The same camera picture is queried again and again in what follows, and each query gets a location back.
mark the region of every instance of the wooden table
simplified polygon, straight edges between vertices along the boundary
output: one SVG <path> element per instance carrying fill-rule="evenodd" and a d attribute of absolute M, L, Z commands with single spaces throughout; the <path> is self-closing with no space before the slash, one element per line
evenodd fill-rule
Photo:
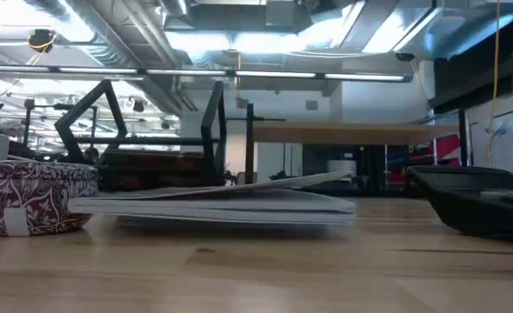
<path fill-rule="evenodd" d="M 0 237 L 0 312 L 513 312 L 513 243 L 429 204 L 359 199 L 329 231 L 119 228 Z"/>
<path fill-rule="evenodd" d="M 254 122 L 264 143 L 413 145 L 457 134 L 452 125 Z"/>

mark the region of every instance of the ceiling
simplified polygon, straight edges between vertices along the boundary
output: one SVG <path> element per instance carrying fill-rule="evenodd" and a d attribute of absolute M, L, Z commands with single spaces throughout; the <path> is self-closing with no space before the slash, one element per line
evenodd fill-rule
<path fill-rule="evenodd" d="M 440 0 L 435 1 L 436 7 L 431 0 L 307 0 L 301 5 L 270 0 L 185 1 L 0 0 L 0 64 L 411 75 L 410 64 L 398 61 L 395 50 L 411 53 L 418 61 L 452 57 L 496 28 L 493 0 Z M 513 1 L 505 1 L 501 26 L 511 21 Z M 35 29 L 58 34 L 49 53 L 40 56 L 29 47 L 27 38 Z M 414 36 L 406 36 L 413 31 Z M 73 103 L 101 78 L 54 74 L 42 80 L 22 77 L 17 81 L 0 74 L 0 102 L 7 103 L 0 113 L 5 117 L 0 125 L 17 134 L 22 131 L 20 116 L 26 97 L 44 104 Z M 145 136 L 162 132 L 175 136 L 177 117 L 185 111 L 203 110 L 204 97 L 210 95 L 214 83 L 211 77 L 112 79 L 124 115 L 130 118 L 128 127 Z M 226 96 L 230 105 L 235 105 L 236 89 L 243 91 L 243 97 L 263 103 L 280 92 L 285 99 L 325 102 L 337 84 L 246 77 L 228 79 Z M 374 96 L 373 88 L 351 90 L 367 90 Z M 144 101 L 144 112 L 132 111 L 135 99 Z M 362 94 L 355 99 L 367 103 L 373 97 Z M 303 100 L 281 109 L 267 107 L 266 115 L 288 117 L 301 110 Z M 101 114 L 108 113 L 107 103 L 97 105 Z M 325 113 L 320 109 L 304 114 Z M 53 130 L 53 120 L 40 116 L 58 117 L 61 112 L 37 110 L 33 115 L 39 117 L 33 121 L 35 128 Z M 163 130 L 162 121 L 173 122 L 173 127 Z M 85 124 L 77 127 L 88 132 L 90 126 L 84 128 Z M 103 120 L 100 125 L 100 136 L 113 134 L 111 121 Z M 30 140 L 38 149 L 62 149 L 55 133 L 35 132 Z"/>

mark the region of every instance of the pipe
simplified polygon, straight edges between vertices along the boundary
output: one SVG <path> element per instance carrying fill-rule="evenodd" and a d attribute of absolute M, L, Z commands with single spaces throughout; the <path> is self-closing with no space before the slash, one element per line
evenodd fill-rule
<path fill-rule="evenodd" d="M 149 43 L 150 47 L 158 54 L 160 59 L 164 63 L 173 63 L 171 57 L 167 54 L 167 52 L 162 48 L 162 45 L 160 45 L 155 37 L 148 31 L 146 28 L 144 28 L 143 22 L 139 20 L 137 17 L 137 14 L 133 12 L 132 8 L 129 6 L 127 2 L 124 0 L 120 0 L 119 3 L 123 6 L 123 11 L 127 14 L 129 20 L 135 24 L 137 29 L 141 32 L 141 35 L 143 35 L 144 39 Z"/>
<path fill-rule="evenodd" d="M 10 47 L 10 46 L 21 46 L 21 45 L 29 45 L 29 42 L 26 40 L 20 39 L 4 39 L 0 40 L 0 47 Z M 54 45 L 67 47 L 67 48 L 80 48 L 80 49 L 100 49 L 105 48 L 107 45 L 105 43 L 92 43 L 92 42 L 63 42 L 56 40 Z"/>
<path fill-rule="evenodd" d="M 152 33 L 152 35 L 156 39 L 157 43 L 155 43 L 155 45 L 159 46 L 163 50 L 166 57 L 169 58 L 170 62 L 174 65 L 174 67 L 179 67 L 181 64 L 175 58 L 173 49 L 171 48 L 170 43 L 168 42 L 168 39 L 166 39 L 166 37 L 164 35 L 162 35 L 163 30 L 158 29 L 156 27 L 156 25 L 154 23 L 152 23 L 152 20 L 146 14 L 146 11 L 141 6 L 141 4 L 139 4 L 138 0 L 129 0 L 127 2 L 125 2 L 124 0 L 121 0 L 121 1 L 122 1 L 122 3 L 125 3 L 126 10 L 129 9 L 129 12 L 130 12 L 130 10 L 133 9 L 137 12 L 137 14 L 141 17 L 142 22 L 144 22 L 146 24 L 146 27 L 148 27 L 149 31 Z"/>
<path fill-rule="evenodd" d="M 143 66 L 143 63 L 129 49 L 117 33 L 94 9 L 89 0 L 24 0 L 37 10 L 46 12 L 63 23 L 71 23 L 69 10 L 73 10 L 84 23 L 95 31 L 93 43 L 101 43 L 100 47 L 85 48 L 85 52 L 105 67 L 128 68 Z M 142 82 L 131 83 L 145 91 L 147 98 L 160 110 L 181 116 L 180 103 L 164 91 L 160 84 L 147 77 Z"/>

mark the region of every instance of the wooden desk surface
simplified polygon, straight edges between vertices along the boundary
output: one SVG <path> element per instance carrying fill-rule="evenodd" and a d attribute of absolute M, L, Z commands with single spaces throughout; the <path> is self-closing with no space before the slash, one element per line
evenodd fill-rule
<path fill-rule="evenodd" d="M 0 312 L 513 312 L 513 243 L 459 235 L 425 201 L 358 204 L 356 225 L 325 232 L 99 216 L 86 231 L 0 238 Z"/>
<path fill-rule="evenodd" d="M 451 125 L 254 122 L 255 142 L 419 144 L 456 134 Z"/>

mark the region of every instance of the yellow cable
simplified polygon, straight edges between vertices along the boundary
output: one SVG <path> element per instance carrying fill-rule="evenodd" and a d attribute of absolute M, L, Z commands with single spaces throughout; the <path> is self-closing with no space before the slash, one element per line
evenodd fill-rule
<path fill-rule="evenodd" d="M 492 135 L 494 134 L 494 111 L 498 93 L 498 58 L 500 53 L 500 0 L 496 2 L 496 42 L 494 49 L 494 87 L 492 90 L 492 105 L 490 106 L 489 138 L 486 144 L 486 167 L 490 167 L 492 158 Z"/>
<path fill-rule="evenodd" d="M 41 45 L 32 45 L 29 43 L 29 47 L 33 48 L 33 49 L 42 49 L 42 48 L 48 48 L 48 46 L 50 46 L 51 44 L 53 44 L 55 41 L 56 41 L 56 37 L 57 36 L 54 36 L 53 38 L 51 38 L 51 40 L 48 42 L 48 43 L 44 43 L 44 44 L 41 44 Z"/>

